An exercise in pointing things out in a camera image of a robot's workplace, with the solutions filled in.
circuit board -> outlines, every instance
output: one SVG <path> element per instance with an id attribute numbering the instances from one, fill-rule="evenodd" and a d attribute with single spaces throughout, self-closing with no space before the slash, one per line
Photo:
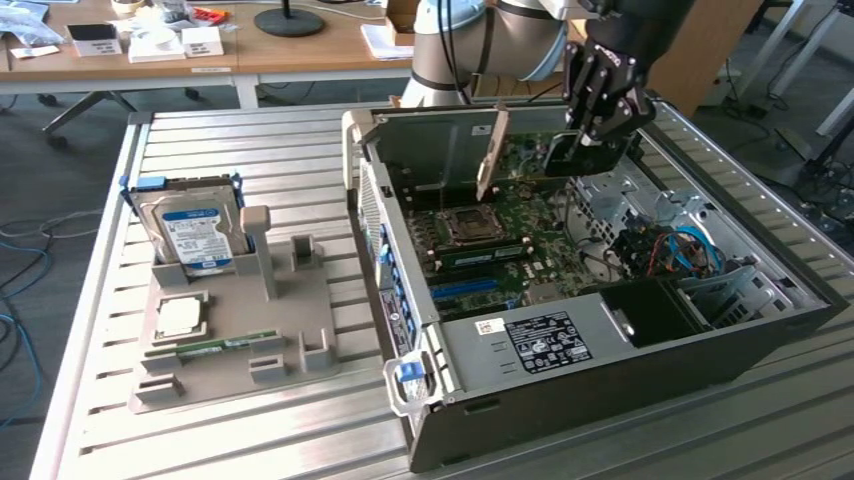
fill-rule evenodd
<path id="1" fill-rule="evenodd" d="M 434 302 L 444 319 L 571 297 L 605 280 L 589 271 L 563 231 L 555 216 L 557 205 L 550 203 L 555 190 L 543 190 L 534 182 L 521 181 L 499 182 L 498 186 L 499 193 L 489 204 L 414 211 L 407 219 Z M 477 249 L 486 249 L 479 245 L 490 239 L 507 239 L 507 242 L 522 239 L 525 257 L 494 258 L 451 272 L 436 262 L 436 255 L 444 249 L 461 246 L 474 252 L 467 258 L 481 259 Z M 470 287 L 478 291 L 467 293 Z"/>

blue cable on floor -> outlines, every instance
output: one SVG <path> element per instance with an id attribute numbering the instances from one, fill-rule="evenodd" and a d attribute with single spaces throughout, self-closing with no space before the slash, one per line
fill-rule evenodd
<path id="1" fill-rule="evenodd" d="M 48 274 L 48 270 L 51 269 L 51 264 L 54 262 L 51 260 L 51 254 L 48 252 L 46 252 L 44 250 L 39 249 L 39 248 L 17 247 L 15 245 L 9 245 L 5 242 L 0 242 L 0 247 L 8 248 L 9 250 L 16 250 L 19 252 L 38 253 L 39 255 L 42 255 L 44 257 L 44 265 L 42 266 L 42 271 L 39 272 L 39 275 L 36 275 L 36 277 L 23 287 L 20 287 L 17 290 L 15 290 L 12 293 L 8 293 L 8 294 L 0 296 L 0 299 L 8 300 L 15 295 L 17 295 L 24 290 L 27 290 L 29 287 L 32 287 L 36 283 L 39 283 L 39 280 L 42 280 L 44 278 L 44 276 Z"/>
<path id="2" fill-rule="evenodd" d="M 21 405 L 15 410 L 12 415 L 9 415 L 5 421 L 0 424 L 0 432 L 1 432 L 9 426 L 9 424 L 15 421 L 15 419 L 19 418 L 24 413 L 27 413 L 27 410 L 29 410 L 36 405 L 36 401 L 39 400 L 39 395 L 42 395 L 42 371 L 39 370 L 39 361 L 36 360 L 36 351 L 32 347 L 32 340 L 29 339 L 27 330 L 24 330 L 24 328 L 17 323 L 17 321 L 8 315 L 0 314 L 0 320 L 8 323 L 12 328 L 17 329 L 17 332 L 20 333 L 21 338 L 24 339 L 24 347 L 27 348 L 27 354 L 29 355 L 29 361 L 32 362 L 32 370 L 36 376 L 36 388 L 32 391 L 29 400 L 24 405 Z"/>

hard drive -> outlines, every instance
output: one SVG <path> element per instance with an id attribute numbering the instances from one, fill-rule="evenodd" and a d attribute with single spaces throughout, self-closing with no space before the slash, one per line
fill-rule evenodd
<path id="1" fill-rule="evenodd" d="M 240 229 L 240 177 L 142 177 L 123 192 L 162 264 L 180 263 L 191 277 L 212 275 L 250 253 Z"/>

gray carpet floor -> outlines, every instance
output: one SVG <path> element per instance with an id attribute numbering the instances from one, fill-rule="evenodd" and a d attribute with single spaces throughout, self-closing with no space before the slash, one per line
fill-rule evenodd
<path id="1" fill-rule="evenodd" d="M 733 57 L 734 70 L 746 66 L 766 37 L 767 29 L 745 37 Z M 769 67 L 759 83 L 767 81 L 774 67 Z M 283 102 L 379 101 L 390 94 L 400 94 L 404 84 L 404 80 L 324 82 L 308 91 L 310 84 L 303 83 L 270 92 Z M 813 131 L 853 86 L 851 67 L 815 57 L 786 94 L 790 110 L 773 109 L 762 125 L 787 127 L 815 145 L 823 145 L 827 140 L 818 138 Z M 232 88 L 206 87 L 199 91 L 200 102 L 187 99 L 180 89 L 128 93 L 127 99 L 146 111 L 238 108 Z M 58 98 L 62 106 L 68 106 L 80 95 L 58 95 Z M 0 105 L 9 101 L 11 97 L 0 98 Z M 46 145 L 40 128 L 59 112 L 59 108 L 40 105 L 34 95 L 25 95 L 19 97 L 15 108 L 0 115 L 0 224 L 52 218 L 71 211 L 99 208 L 104 203 L 127 114 L 114 102 L 103 102 L 63 128 L 60 133 L 68 138 L 71 147 L 56 151 Z M 762 137 L 759 128 L 734 120 L 719 109 L 702 110 L 694 120 L 725 148 Z M 778 160 L 794 161 L 794 154 L 781 151 L 777 144 L 775 138 L 770 137 L 739 149 L 737 156 L 759 167 Z M 846 143 L 839 159 L 854 160 L 854 139 Z M 74 227 L 91 228 L 96 221 L 90 218 Z M 34 237 L 21 239 L 19 244 L 42 247 L 44 240 Z M 4 479 L 27 478 L 29 472 L 42 431 L 39 418 L 47 412 L 94 241 L 94 236 L 56 241 L 48 276 L 11 300 L 13 313 L 32 334 L 46 385 L 35 407 L 24 414 L 31 423 L 12 425 L 0 431 L 0 477 Z M 13 275 L 31 258 L 29 254 L 0 249 L 0 281 Z M 8 341 L 0 344 L 0 359 L 9 353 L 9 344 Z M 32 386 L 32 366 L 21 351 L 11 367 L 0 373 L 0 418 L 12 414 L 16 406 L 27 401 Z"/>

